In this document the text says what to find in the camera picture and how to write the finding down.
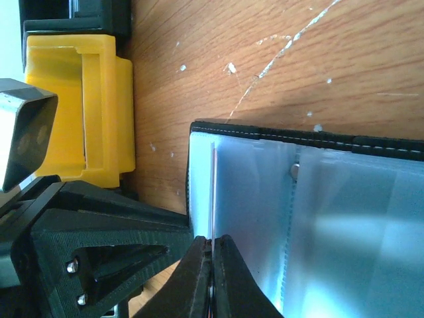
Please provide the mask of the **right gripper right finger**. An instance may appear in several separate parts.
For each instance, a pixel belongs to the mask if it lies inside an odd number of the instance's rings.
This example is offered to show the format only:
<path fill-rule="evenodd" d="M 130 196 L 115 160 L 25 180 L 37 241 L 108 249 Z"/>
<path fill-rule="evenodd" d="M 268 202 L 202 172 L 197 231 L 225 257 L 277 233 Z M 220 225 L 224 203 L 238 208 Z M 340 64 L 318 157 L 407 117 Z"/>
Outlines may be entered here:
<path fill-rule="evenodd" d="M 255 282 L 229 235 L 215 239 L 212 278 L 214 317 L 282 316 Z"/>

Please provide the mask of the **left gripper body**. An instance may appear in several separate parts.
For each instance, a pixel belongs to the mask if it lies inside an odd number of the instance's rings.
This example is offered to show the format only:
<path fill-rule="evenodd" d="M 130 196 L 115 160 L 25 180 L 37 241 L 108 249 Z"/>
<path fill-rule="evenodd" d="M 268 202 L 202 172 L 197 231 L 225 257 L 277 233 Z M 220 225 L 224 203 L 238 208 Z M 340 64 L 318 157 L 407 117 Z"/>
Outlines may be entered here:
<path fill-rule="evenodd" d="M 39 177 L 1 206 L 2 317 L 42 316 L 40 270 L 30 232 L 62 186 L 58 176 Z"/>

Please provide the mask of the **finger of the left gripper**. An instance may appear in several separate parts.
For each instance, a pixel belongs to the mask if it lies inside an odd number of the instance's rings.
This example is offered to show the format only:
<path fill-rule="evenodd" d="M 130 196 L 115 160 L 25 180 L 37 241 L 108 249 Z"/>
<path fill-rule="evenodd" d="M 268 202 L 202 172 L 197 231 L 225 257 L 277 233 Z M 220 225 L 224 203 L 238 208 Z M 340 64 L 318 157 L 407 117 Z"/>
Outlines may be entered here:
<path fill-rule="evenodd" d="M 62 183 L 30 232 L 41 317 L 100 317 L 178 261 L 192 242 L 187 215 L 87 182 Z"/>

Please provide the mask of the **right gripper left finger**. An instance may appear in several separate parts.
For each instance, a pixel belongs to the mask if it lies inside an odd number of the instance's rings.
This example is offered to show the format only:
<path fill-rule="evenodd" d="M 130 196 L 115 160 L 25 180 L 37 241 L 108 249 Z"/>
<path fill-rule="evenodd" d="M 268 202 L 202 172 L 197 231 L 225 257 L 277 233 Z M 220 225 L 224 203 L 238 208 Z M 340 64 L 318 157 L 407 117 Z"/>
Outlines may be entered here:
<path fill-rule="evenodd" d="M 135 317 L 208 317 L 211 241 L 195 237 L 165 285 Z"/>

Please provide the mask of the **black card holder wallet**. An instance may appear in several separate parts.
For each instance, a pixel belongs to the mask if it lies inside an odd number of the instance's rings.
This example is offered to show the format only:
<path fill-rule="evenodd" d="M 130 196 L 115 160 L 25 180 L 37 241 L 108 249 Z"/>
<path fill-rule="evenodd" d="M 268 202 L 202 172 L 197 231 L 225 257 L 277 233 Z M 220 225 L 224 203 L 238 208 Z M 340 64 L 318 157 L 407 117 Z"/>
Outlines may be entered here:
<path fill-rule="evenodd" d="M 196 121 L 187 212 L 285 317 L 423 316 L 423 142 Z"/>

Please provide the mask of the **red white card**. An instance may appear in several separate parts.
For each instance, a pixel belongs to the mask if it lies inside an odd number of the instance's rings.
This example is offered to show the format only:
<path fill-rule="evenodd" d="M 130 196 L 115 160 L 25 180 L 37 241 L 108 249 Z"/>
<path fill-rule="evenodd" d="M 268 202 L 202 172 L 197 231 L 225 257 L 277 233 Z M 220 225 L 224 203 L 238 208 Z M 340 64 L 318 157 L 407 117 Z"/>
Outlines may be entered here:
<path fill-rule="evenodd" d="M 212 143 L 211 153 L 211 210 L 210 210 L 210 234 L 211 248 L 214 251 L 215 246 L 215 213 L 216 213 L 216 183 L 217 183 L 217 149 L 215 143 Z"/>

